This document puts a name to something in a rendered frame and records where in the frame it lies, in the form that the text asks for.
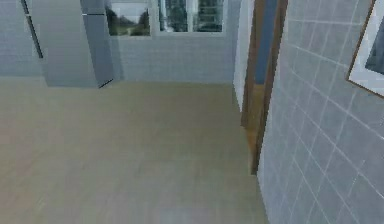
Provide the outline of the grey fridge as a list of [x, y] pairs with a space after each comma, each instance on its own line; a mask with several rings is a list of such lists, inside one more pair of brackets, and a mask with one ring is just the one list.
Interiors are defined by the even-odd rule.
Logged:
[[114, 79], [106, 0], [26, 0], [53, 87], [101, 88]]

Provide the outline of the white framed window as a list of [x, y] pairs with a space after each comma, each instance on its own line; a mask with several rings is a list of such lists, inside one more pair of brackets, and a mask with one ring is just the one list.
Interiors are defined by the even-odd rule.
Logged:
[[223, 36], [228, 0], [152, 0], [160, 35]]
[[148, 37], [150, 28], [150, 3], [147, 0], [111, 1], [105, 6], [109, 35]]

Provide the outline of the white room door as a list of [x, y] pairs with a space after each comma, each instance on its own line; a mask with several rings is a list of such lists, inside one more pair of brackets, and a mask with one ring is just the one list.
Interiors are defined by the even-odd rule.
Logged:
[[244, 100], [254, 2], [255, 0], [241, 0], [240, 5], [233, 79], [233, 86], [239, 110], [242, 110]]

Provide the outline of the brown framed wall picture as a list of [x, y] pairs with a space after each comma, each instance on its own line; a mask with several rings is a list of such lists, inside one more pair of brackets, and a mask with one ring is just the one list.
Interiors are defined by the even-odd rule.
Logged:
[[384, 0], [370, 0], [346, 80], [384, 98]]

